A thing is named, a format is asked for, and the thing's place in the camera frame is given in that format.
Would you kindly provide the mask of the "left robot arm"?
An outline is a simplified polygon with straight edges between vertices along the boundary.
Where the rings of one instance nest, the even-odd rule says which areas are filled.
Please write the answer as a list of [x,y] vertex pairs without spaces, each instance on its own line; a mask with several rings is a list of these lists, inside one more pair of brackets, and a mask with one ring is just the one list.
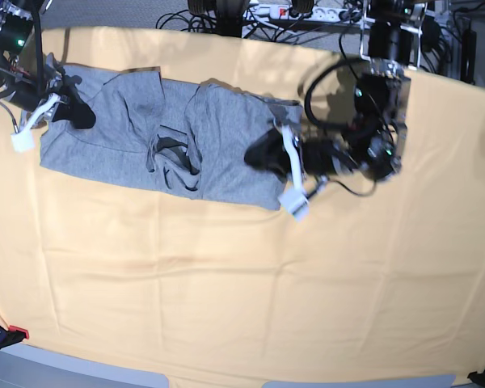
[[[420,63],[420,39],[426,11],[422,1],[363,1],[345,22],[359,25],[360,52],[326,68],[308,87],[304,110],[322,135],[293,139],[287,152],[285,126],[268,131],[245,153],[245,163],[285,179],[299,167],[317,180],[356,171],[374,183],[399,173],[407,136],[406,111],[411,80],[408,68]],[[356,115],[348,124],[318,118],[313,94],[328,75],[349,70],[356,84]]]

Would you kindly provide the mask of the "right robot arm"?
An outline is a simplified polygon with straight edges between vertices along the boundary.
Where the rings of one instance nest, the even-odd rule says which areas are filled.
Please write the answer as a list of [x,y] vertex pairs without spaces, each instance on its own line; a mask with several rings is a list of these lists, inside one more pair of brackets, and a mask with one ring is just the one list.
[[0,104],[27,116],[16,133],[41,121],[66,120],[77,130],[96,122],[64,66],[43,53],[41,15],[48,7],[48,1],[0,1]]

